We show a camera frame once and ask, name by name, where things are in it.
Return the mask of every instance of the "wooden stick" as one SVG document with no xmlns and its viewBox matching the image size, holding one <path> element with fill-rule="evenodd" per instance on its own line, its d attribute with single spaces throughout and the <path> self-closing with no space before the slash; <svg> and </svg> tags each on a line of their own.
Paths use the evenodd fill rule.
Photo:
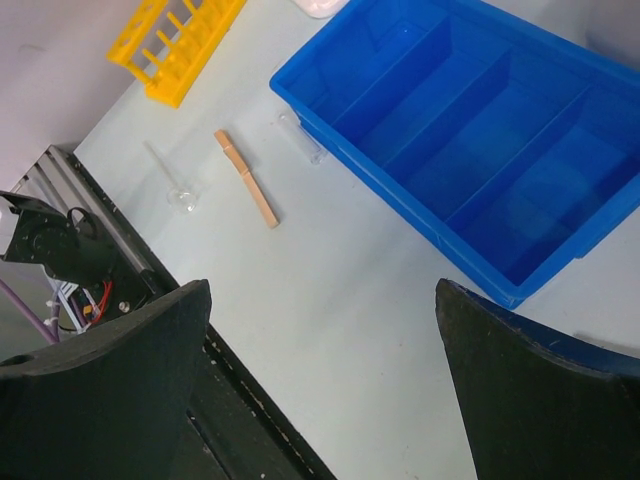
<svg viewBox="0 0 640 480">
<path fill-rule="evenodd" d="M 260 213 L 262 213 L 265 222 L 267 222 L 267 226 L 269 228 L 277 227 L 280 222 L 269 206 L 269 202 L 267 202 L 267 199 L 256 183 L 255 178 L 253 178 L 253 175 L 251 175 L 249 167 L 240 155 L 240 152 L 238 152 L 236 147 L 231 142 L 231 139 L 229 138 L 227 133 L 224 130 L 218 130 L 214 135 L 216 137 L 216 140 L 222 147 L 222 151 L 227 157 L 229 157 L 229 160 L 231 160 L 233 166 L 236 167 L 236 170 L 238 170 L 238 173 L 242 177 L 244 184 L 247 186 L 249 193 L 251 193 L 253 200 L 256 202 L 256 205 L 258 205 Z"/>
</svg>

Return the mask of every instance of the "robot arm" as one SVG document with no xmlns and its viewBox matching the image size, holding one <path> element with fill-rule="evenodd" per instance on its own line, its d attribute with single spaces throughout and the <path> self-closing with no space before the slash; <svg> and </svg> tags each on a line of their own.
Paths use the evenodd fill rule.
<svg viewBox="0 0 640 480">
<path fill-rule="evenodd" d="M 74 211 L 82 219 L 74 225 Z M 45 202 L 0 192 L 0 258 L 42 264 L 57 280 L 90 287 L 107 280 L 117 249 L 102 222 L 74 208 L 65 216 Z"/>
</svg>

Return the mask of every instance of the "red wire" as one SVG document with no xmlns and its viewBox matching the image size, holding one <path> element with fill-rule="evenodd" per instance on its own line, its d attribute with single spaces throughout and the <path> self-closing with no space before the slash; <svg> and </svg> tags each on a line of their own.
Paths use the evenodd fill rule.
<svg viewBox="0 0 640 480">
<path fill-rule="evenodd" d="M 113 282 L 109 282 L 109 283 L 102 282 L 102 283 L 104 285 L 104 294 L 102 295 L 102 300 L 100 300 L 100 303 L 98 303 L 98 310 L 100 310 L 100 313 L 96 318 L 94 318 L 89 322 L 92 325 L 95 325 L 96 323 L 98 323 L 104 316 L 104 312 L 107 309 L 106 308 L 107 302 L 109 300 L 109 296 L 111 295 L 111 290 L 113 289 Z"/>
</svg>

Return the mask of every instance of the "yellow test tube rack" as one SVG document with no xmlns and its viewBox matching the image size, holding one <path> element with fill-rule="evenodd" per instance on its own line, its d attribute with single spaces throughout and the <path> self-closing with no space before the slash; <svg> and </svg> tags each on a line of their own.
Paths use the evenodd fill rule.
<svg viewBox="0 0 640 480">
<path fill-rule="evenodd" d="M 155 65 L 154 74 L 147 74 L 133 57 L 165 11 L 168 0 L 143 0 L 107 53 L 109 61 L 126 68 L 145 85 L 147 97 L 174 108 L 180 106 L 246 3 L 246 0 L 202 0 L 196 7 L 191 0 L 181 1 L 191 14 L 188 21 L 182 23 L 172 12 L 166 14 L 178 29 L 176 36 L 170 39 L 162 30 L 155 32 L 168 50 L 165 58 L 160 60 L 142 49 L 142 54 Z"/>
</svg>

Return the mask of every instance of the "blue plastic bin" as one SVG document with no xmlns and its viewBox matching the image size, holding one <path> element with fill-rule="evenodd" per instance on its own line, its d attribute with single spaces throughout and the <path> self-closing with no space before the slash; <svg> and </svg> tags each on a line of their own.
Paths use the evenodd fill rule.
<svg viewBox="0 0 640 480">
<path fill-rule="evenodd" d="M 351 0 L 271 87 L 506 307 L 640 204 L 640 74 L 478 0 Z"/>
</svg>

